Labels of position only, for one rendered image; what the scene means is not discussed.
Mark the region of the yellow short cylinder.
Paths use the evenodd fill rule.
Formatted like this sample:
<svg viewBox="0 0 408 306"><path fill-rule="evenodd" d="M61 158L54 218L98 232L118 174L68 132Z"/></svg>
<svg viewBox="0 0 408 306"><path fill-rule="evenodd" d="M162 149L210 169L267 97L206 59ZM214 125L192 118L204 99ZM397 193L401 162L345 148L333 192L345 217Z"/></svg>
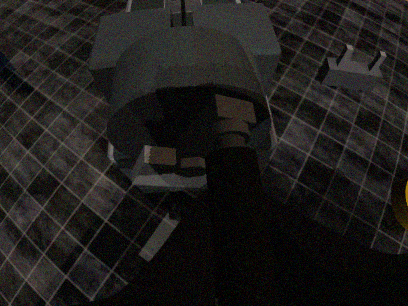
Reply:
<svg viewBox="0 0 408 306"><path fill-rule="evenodd" d="M401 178L393 186L391 201L397 221L408 230L408 177Z"/></svg>

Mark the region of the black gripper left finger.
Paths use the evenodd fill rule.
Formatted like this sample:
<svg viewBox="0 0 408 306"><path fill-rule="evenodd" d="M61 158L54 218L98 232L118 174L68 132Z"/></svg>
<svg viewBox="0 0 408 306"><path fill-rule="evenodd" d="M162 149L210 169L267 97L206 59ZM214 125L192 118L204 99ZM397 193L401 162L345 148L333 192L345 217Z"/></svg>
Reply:
<svg viewBox="0 0 408 306"><path fill-rule="evenodd" d="M208 190L197 194L159 252L115 296L69 306L215 306Z"/></svg>

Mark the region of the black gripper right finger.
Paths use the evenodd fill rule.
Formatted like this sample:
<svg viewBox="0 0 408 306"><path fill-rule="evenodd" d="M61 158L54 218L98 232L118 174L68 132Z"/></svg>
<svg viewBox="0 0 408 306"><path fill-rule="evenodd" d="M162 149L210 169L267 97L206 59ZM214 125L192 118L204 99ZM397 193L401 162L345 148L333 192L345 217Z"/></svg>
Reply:
<svg viewBox="0 0 408 306"><path fill-rule="evenodd" d="M408 306L408 253L377 252L263 193L279 306Z"/></svg>

